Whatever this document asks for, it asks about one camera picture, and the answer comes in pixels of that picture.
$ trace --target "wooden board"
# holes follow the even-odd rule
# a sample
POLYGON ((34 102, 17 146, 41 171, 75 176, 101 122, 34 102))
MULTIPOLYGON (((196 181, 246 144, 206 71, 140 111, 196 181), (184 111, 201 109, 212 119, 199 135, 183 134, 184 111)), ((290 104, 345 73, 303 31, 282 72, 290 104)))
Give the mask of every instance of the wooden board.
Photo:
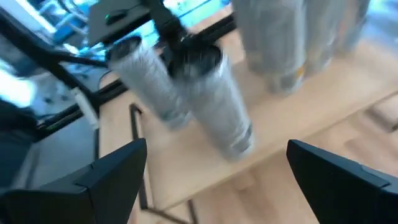
MULTIPOLYGON (((196 122, 172 133, 144 108, 150 181, 159 209, 173 207, 240 174, 283 148, 288 139, 310 136, 398 90, 398 59, 365 40, 353 54, 334 59, 325 71, 285 98, 268 95, 263 79, 247 70, 236 31, 220 43, 234 64, 233 72, 253 122, 256 149, 242 161, 229 163, 196 122)), ((109 74, 102 85, 115 78, 109 74)), ((129 91, 101 107, 101 153, 128 142, 128 105, 132 102, 140 104, 129 91)))
POLYGON ((236 180, 230 180, 195 197, 193 202, 200 223, 318 223, 294 179, 284 151, 270 155, 242 175, 254 178, 245 189, 234 188, 236 180))

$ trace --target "desk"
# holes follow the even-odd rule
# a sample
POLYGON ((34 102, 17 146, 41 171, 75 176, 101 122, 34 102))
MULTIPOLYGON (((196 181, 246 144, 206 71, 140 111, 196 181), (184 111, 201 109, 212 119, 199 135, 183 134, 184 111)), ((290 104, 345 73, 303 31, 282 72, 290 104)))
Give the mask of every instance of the desk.
MULTIPOLYGON (((199 26, 206 26, 209 20, 199 26)), ((256 149, 247 158, 229 163, 211 146, 196 122, 170 132, 143 107, 148 171, 158 209, 183 203, 266 160, 283 149, 288 139, 311 136, 398 91, 398 59, 368 40, 361 41, 351 55, 334 59, 323 72, 284 98, 268 95, 263 79, 247 70, 237 31, 221 38, 220 44, 233 63, 253 122, 256 149)), ((110 73, 101 85, 116 78, 116 74, 110 73)), ((131 139, 126 121, 132 102, 142 105, 128 91, 100 108, 100 154, 107 154, 131 139)))

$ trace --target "black metal frame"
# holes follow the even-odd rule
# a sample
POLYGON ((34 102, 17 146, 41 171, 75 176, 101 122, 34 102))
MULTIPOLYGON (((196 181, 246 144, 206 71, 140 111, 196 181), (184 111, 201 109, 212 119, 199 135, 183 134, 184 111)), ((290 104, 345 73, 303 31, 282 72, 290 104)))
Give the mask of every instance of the black metal frame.
MULTIPOLYGON (((138 127, 137 127, 137 120, 136 120, 136 114, 138 114, 140 117, 142 114, 142 111, 134 103, 130 105, 129 109, 130 109, 132 140, 143 138, 144 136, 139 135, 139 131, 138 131, 138 127)), ((149 212, 153 215, 157 215, 159 217, 162 217, 162 218, 164 218, 170 222, 176 223, 176 224, 198 224, 198 217, 196 215, 195 207, 193 206, 192 200, 188 201, 188 211, 189 211, 190 220, 191 220, 191 223, 189 223, 189 222, 182 220, 181 218, 170 215, 165 211, 161 211, 154 207, 150 207, 148 204, 148 200, 147 200, 147 192, 146 192, 146 186, 145 186, 144 180, 142 180, 141 188, 138 191, 138 197, 139 197, 139 205, 140 205, 140 208, 142 211, 149 212)))
POLYGON ((16 21, 5 10, 0 11, 0 33, 16 46, 22 53, 31 58, 38 66, 48 70, 59 80, 64 82, 69 88, 78 87, 89 99, 89 101, 98 107, 97 97, 87 89, 84 84, 79 82, 76 77, 70 74, 62 65, 61 61, 71 61, 94 66, 106 64, 103 62, 89 60, 86 58, 73 57, 64 52, 48 50, 48 45, 43 40, 35 38, 35 35, 27 28, 21 27, 19 21, 16 21))
MULTIPOLYGON (((202 30, 198 35, 201 35, 208 42, 216 42, 220 37, 226 35, 235 28, 236 25, 234 23, 233 15, 231 14, 202 30)), ((106 85, 95 92, 95 96, 98 97, 99 100, 98 107, 118 97, 125 91, 127 91, 127 88, 120 80, 115 80, 109 85, 106 85)), ((77 105, 72 105, 61 113, 46 120, 38 127, 40 136, 38 141, 64 128, 66 125, 76 121, 82 116, 83 113, 80 111, 79 107, 77 105)))

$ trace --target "foil-wrapped can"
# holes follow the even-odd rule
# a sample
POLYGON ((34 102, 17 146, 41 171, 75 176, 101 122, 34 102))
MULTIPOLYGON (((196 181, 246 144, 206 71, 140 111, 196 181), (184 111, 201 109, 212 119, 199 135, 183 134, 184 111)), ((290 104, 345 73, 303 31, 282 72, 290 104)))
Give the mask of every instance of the foil-wrapped can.
POLYGON ((252 4, 248 1, 232 0, 234 8, 234 19, 241 34, 243 49, 246 53, 246 62, 248 68, 255 74, 264 73, 261 53, 259 50, 258 42, 259 35, 257 34, 257 24, 263 23, 256 20, 253 16, 252 4))
POLYGON ((151 47, 133 36, 107 54, 110 69, 170 129, 188 123, 190 113, 174 88, 166 66, 151 47))
POLYGON ((370 0, 346 0, 343 10, 343 21, 338 31, 337 52, 346 54, 358 44, 362 29, 366 23, 370 0))
POLYGON ((326 67, 333 57, 344 0, 307 0, 306 74, 326 67))
POLYGON ((175 86, 225 158, 236 161, 252 151, 251 120, 231 75, 227 56, 216 46, 192 51, 172 62, 175 86))
POLYGON ((257 21, 258 45, 269 89, 291 93, 301 86, 305 63, 303 0, 251 0, 257 21))

